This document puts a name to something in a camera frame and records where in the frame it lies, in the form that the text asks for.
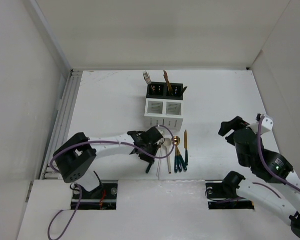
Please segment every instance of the table surface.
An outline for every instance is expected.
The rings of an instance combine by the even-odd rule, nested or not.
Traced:
[[[183,133],[187,129],[189,166],[187,172],[169,174],[165,159],[160,180],[223,179],[229,171],[255,178],[238,164],[233,146],[217,133],[222,121],[241,116],[255,122],[264,113],[254,77],[247,70],[168,70],[169,80],[188,86],[184,93],[184,121],[180,132],[180,152],[184,156]],[[152,81],[162,82],[163,71],[148,71]],[[146,130],[144,108],[146,84],[140,70],[84,71],[81,79],[69,138],[84,132],[89,137],[116,136],[131,130]],[[273,134],[262,136],[266,148],[278,151]],[[171,155],[173,165],[174,153]],[[147,163],[136,155],[100,158],[92,163],[104,180],[155,180],[158,160],[148,174]]]
[[[261,207],[208,210],[203,180],[120,180],[116,210],[79,210],[61,240],[297,240],[290,227]],[[35,180],[18,240],[46,240],[72,191],[61,180]],[[55,219],[63,231],[72,210]]]

